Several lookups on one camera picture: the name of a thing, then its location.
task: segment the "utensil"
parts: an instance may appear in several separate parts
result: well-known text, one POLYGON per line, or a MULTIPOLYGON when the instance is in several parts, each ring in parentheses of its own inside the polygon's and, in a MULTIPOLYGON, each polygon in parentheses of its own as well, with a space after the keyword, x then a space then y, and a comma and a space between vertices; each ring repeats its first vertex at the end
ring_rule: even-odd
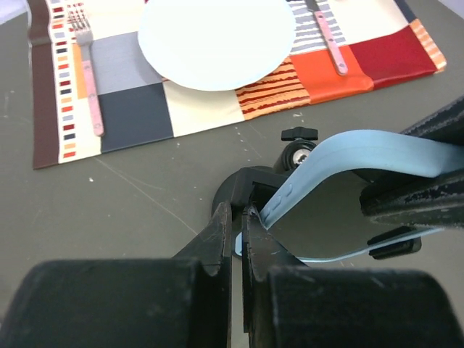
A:
POLYGON ((327 43, 328 51, 331 54, 337 73, 339 75, 346 75, 348 73, 347 63, 340 52, 339 46, 335 42, 335 38, 328 26, 326 17, 320 10, 318 2, 316 0, 304 0, 304 2, 306 2, 307 9, 314 14, 315 21, 318 23, 322 36, 327 43))
POLYGON ((138 43, 168 80, 230 91, 274 71, 290 55, 295 27, 284 0, 150 0, 138 43))
POLYGON ((87 89, 88 105, 90 107, 91 121, 96 136, 104 135, 102 112, 100 110, 99 98, 96 92, 94 69, 92 68, 90 46, 94 41, 92 30, 82 4, 67 5, 68 20, 74 30, 75 39, 80 47, 82 56, 82 68, 84 81, 87 89))

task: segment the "gray fabric patch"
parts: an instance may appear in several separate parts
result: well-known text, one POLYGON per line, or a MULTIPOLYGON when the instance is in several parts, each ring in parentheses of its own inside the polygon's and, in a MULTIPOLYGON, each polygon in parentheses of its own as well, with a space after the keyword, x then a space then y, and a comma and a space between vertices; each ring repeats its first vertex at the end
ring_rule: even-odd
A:
POLYGON ((137 33, 94 41, 91 53, 99 95, 162 82, 143 56, 137 33))

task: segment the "fork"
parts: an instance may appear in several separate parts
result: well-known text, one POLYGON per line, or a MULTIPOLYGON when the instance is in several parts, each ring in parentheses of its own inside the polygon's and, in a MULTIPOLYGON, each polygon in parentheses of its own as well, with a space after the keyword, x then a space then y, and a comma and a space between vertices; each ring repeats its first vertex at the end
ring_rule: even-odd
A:
POLYGON ((90 107, 90 115, 94 134, 96 136, 104 135, 104 126, 102 119, 102 111, 100 110, 99 98, 96 92, 96 84, 94 77, 94 69, 92 68, 90 46, 94 41, 90 24, 82 9, 79 9, 75 4, 67 5, 67 15, 74 30, 75 39, 80 47, 82 56, 82 68, 84 81, 87 89, 88 105, 90 107))

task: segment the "colorful tablecloth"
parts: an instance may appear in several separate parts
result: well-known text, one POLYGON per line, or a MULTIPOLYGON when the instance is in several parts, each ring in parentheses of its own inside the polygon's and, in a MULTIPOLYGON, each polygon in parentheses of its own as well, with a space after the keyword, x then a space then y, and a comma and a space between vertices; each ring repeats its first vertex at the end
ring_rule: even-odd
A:
POLYGON ((347 62, 336 73, 304 0, 291 54, 272 74, 236 91, 194 91, 144 59, 137 30, 144 0, 79 1, 94 32, 93 63, 105 135, 94 135, 80 49, 65 5, 28 0, 34 98, 34 168, 185 136, 372 91, 442 71, 446 61, 405 0, 318 0, 347 62))

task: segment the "black knob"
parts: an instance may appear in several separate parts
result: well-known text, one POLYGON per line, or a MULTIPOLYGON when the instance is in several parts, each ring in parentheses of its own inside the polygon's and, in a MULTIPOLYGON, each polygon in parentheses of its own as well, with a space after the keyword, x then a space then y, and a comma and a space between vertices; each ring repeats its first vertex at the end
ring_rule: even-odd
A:
POLYGON ((319 132, 317 129, 305 127, 295 127, 292 129, 286 129, 282 131, 282 141, 293 141, 296 139, 318 140, 319 132))

